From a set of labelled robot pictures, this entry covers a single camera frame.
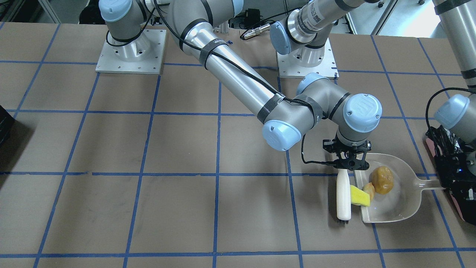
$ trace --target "tiled surface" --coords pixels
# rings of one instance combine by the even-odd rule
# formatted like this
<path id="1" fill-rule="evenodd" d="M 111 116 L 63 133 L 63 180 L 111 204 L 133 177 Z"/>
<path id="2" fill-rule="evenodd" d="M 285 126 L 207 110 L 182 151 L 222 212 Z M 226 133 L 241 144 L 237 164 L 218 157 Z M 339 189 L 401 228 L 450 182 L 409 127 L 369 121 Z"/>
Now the tiled surface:
<path id="1" fill-rule="evenodd" d="M 17 119 L 0 149 L 0 267 L 474 264 L 476 228 L 445 193 L 423 192 L 405 221 L 363 224 L 354 206 L 352 220 L 338 223 L 336 171 L 302 164 L 299 144 L 271 149 L 261 123 L 170 36 L 157 77 L 97 75 L 103 35 L 104 26 L 0 29 L 0 104 Z M 221 37 L 294 97 L 299 79 L 278 80 L 268 33 L 238 36 Z M 335 82 L 384 106 L 372 152 L 434 177 L 423 143 L 426 101 L 442 84 L 465 86 L 448 44 L 351 35 L 331 42 Z M 324 120 L 310 131 L 306 159 L 331 160 L 321 144 L 336 129 Z"/>

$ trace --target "white mounting plate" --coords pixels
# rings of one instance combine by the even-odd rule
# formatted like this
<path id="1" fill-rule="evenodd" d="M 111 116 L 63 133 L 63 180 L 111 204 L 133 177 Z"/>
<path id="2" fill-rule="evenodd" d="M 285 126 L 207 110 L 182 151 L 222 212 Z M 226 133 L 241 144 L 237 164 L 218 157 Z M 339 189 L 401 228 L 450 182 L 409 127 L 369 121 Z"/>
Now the white mounting plate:
<path id="1" fill-rule="evenodd" d="M 96 72 L 160 74 L 164 58 L 166 30 L 145 30 L 151 40 L 153 51 L 139 62 L 125 62 L 115 55 L 114 49 L 106 42 L 102 46 Z"/>
<path id="2" fill-rule="evenodd" d="M 315 67 L 302 67 L 293 63 L 295 59 L 291 54 L 281 55 L 276 53 L 278 56 L 279 76 L 282 78 L 303 78 L 311 72 L 316 72 L 330 79 L 339 77 L 336 60 L 334 59 L 334 53 L 330 47 L 329 39 L 326 41 L 325 49 L 326 53 L 324 54 L 321 64 Z"/>

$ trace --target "dustpan handle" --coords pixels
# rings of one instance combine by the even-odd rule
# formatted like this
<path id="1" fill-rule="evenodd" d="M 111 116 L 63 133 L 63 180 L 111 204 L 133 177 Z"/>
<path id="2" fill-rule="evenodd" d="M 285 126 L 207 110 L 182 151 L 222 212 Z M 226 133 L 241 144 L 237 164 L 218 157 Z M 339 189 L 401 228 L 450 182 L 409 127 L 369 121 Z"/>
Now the dustpan handle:
<path id="1" fill-rule="evenodd" d="M 443 190 L 440 181 L 436 180 L 419 180 L 418 185 L 422 190 Z"/>

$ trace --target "metal connector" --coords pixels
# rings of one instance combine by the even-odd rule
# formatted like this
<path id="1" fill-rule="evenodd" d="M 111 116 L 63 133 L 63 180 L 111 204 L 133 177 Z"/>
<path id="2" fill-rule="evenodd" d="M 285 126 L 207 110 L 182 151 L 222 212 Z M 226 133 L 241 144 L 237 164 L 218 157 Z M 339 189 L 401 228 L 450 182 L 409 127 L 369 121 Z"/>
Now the metal connector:
<path id="1" fill-rule="evenodd" d="M 268 23 L 268 24 L 265 24 L 261 27 L 258 27 L 258 28 L 254 28 L 254 29 L 251 29 L 249 30 L 247 33 L 245 33 L 243 35 L 243 39 L 244 40 L 248 40 L 252 37 L 255 37 L 255 36 L 258 36 L 266 31 L 269 31 L 271 29 L 271 25 Z"/>

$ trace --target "black cable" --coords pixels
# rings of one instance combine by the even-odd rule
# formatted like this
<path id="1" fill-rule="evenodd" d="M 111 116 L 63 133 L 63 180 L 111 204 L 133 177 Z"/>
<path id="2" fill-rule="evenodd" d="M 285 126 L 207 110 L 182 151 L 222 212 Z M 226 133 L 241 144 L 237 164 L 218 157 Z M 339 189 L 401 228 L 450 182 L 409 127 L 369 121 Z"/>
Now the black cable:
<path id="1" fill-rule="evenodd" d="M 181 38 L 173 29 L 172 27 L 169 25 L 169 23 L 164 19 L 164 17 L 162 16 L 162 9 L 160 9 L 160 7 L 157 5 L 157 0 L 153 0 L 154 1 L 154 5 L 155 7 L 157 8 L 157 11 L 159 12 L 159 15 L 161 16 L 162 20 L 164 21 L 164 24 L 165 26 L 167 26 L 167 28 L 169 29 L 169 31 L 178 39 L 180 40 L 182 43 L 186 44 L 187 46 L 195 49 L 195 50 L 198 50 L 198 51 L 201 51 L 202 49 L 195 46 L 195 45 L 192 45 L 190 44 L 189 42 L 187 42 L 186 40 L 184 40 L 183 38 Z M 243 69 L 241 66 L 239 66 L 238 64 L 234 63 L 232 60 L 230 60 L 229 58 L 221 55 L 221 54 L 218 54 L 214 51 L 211 51 L 210 54 L 214 55 L 214 56 L 217 56 L 223 60 L 225 60 L 226 62 L 230 63 L 231 65 L 235 66 L 238 70 L 240 70 L 241 72 L 243 72 L 246 76 L 248 76 L 249 78 L 255 80 L 256 82 L 258 82 L 259 84 L 261 84 L 262 86 L 264 86 L 266 89 L 268 89 L 269 91 L 271 91 L 273 94 L 278 94 L 279 92 L 274 89 L 272 86 L 268 85 L 268 83 L 264 82 L 262 79 L 258 78 L 257 76 L 253 75 L 252 73 L 246 71 L 245 69 Z M 290 98 L 287 98 L 287 97 L 284 97 L 284 100 L 285 101 L 288 101 L 290 103 L 296 103 L 296 104 L 300 104 L 302 106 L 306 106 L 307 108 L 309 108 L 311 110 L 311 113 L 314 115 L 314 110 L 312 109 L 312 106 L 310 104 L 308 104 L 307 102 L 304 102 L 304 101 L 301 101 L 301 100 L 293 100 L 293 99 L 290 99 Z"/>
<path id="2" fill-rule="evenodd" d="M 253 26 L 251 26 L 251 27 L 249 27 L 248 29 L 246 29 L 246 31 L 244 31 L 239 37 L 240 37 L 240 39 L 243 39 L 243 36 L 245 35 L 245 33 L 247 33 L 249 30 L 253 29 L 253 28 L 256 27 L 257 25 L 261 24 L 262 22 L 266 22 L 266 21 L 268 21 L 269 19 L 272 19 L 272 18 L 277 17 L 277 16 L 281 16 L 281 15 L 284 15 L 284 14 L 287 15 L 289 12 L 295 11 L 295 10 L 298 10 L 298 9 L 300 9 L 300 8 L 294 8 L 294 9 L 285 11 L 285 12 L 283 12 L 283 13 L 273 15 L 273 16 L 271 16 L 271 17 L 269 17 L 269 18 L 260 20 L 259 22 L 253 24 Z"/>
<path id="3" fill-rule="evenodd" d="M 304 139 L 306 138 L 306 134 L 304 134 L 302 136 L 302 140 L 301 140 L 301 159 L 302 159 L 302 162 L 305 163 L 305 164 L 319 164 L 319 165 L 331 165 L 330 163 L 328 162 L 321 162 L 321 161 L 306 161 L 304 160 Z"/>
<path id="4" fill-rule="evenodd" d="M 108 30 L 108 32 L 106 32 L 106 43 L 107 43 L 108 45 L 110 45 L 111 47 L 123 47 L 123 46 L 129 45 L 130 43 L 132 43 L 133 41 L 135 41 L 137 38 L 139 38 L 139 36 L 144 32 L 145 28 L 146 28 L 147 25 L 149 24 L 150 19 L 152 18 L 152 15 L 154 14 L 154 11 L 155 11 L 155 8 L 152 9 L 152 12 L 150 13 L 149 17 L 148 17 L 147 20 L 146 20 L 146 24 L 144 25 L 144 27 L 142 27 L 142 29 L 140 29 L 140 32 L 139 32 L 139 34 L 136 36 L 136 38 L 130 40 L 129 42 L 126 42 L 126 43 L 124 43 L 124 44 L 121 44 L 121 45 L 113 45 L 113 44 L 111 44 L 111 43 L 109 42 L 109 40 L 108 40 L 108 36 L 109 36 L 109 30 Z"/>
<path id="5" fill-rule="evenodd" d="M 440 150 L 438 149 L 438 145 L 436 144 L 435 133 L 433 132 L 433 129 L 430 127 L 430 121 L 428 119 L 428 110 L 430 109 L 431 101 L 436 96 L 438 96 L 442 92 L 446 92 L 446 91 L 449 91 L 449 90 L 464 91 L 464 92 L 469 92 L 469 93 L 472 93 L 472 94 L 476 94 L 476 91 L 474 91 L 474 90 L 470 90 L 470 89 L 466 89 L 466 88 L 459 88 L 459 87 L 448 87 L 448 88 L 437 91 L 428 100 L 428 103 L 426 104 L 426 110 L 425 110 L 425 121 L 426 121 L 426 126 L 428 127 L 428 133 L 430 134 L 430 138 L 431 138 L 431 140 L 433 141 L 433 143 L 435 145 L 435 154 L 437 156 L 441 156 L 441 153 L 440 153 Z"/>

